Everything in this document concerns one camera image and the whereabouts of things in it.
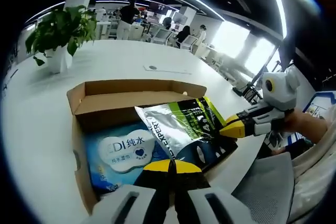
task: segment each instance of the gray fabric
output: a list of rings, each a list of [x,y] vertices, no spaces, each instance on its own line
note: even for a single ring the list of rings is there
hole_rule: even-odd
[[[294,189],[289,153],[255,160],[232,193],[245,204],[257,223],[285,224]]]

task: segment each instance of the blue package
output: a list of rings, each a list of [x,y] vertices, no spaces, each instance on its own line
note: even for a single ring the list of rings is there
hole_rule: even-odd
[[[133,185],[150,162],[169,159],[143,122],[88,134],[85,146],[91,184],[100,196]]]

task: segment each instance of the white pot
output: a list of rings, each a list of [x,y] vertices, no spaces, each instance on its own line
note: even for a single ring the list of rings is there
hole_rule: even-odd
[[[68,53],[67,46],[68,44],[64,47],[58,46],[56,51],[46,50],[48,67],[52,73],[61,73],[71,67],[72,56]]]

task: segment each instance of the box flap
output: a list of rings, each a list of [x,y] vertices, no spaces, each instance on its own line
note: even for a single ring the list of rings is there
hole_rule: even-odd
[[[84,113],[188,100],[206,87],[172,80],[89,81],[68,91],[71,111]]]

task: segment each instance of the wet wipes package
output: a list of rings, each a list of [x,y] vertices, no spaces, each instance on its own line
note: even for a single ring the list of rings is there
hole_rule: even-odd
[[[193,163],[202,171],[237,148],[235,139],[219,134],[226,123],[207,97],[135,110],[170,158]]]
[[[169,158],[143,122],[87,134],[85,146],[98,196],[132,185],[145,165]]]

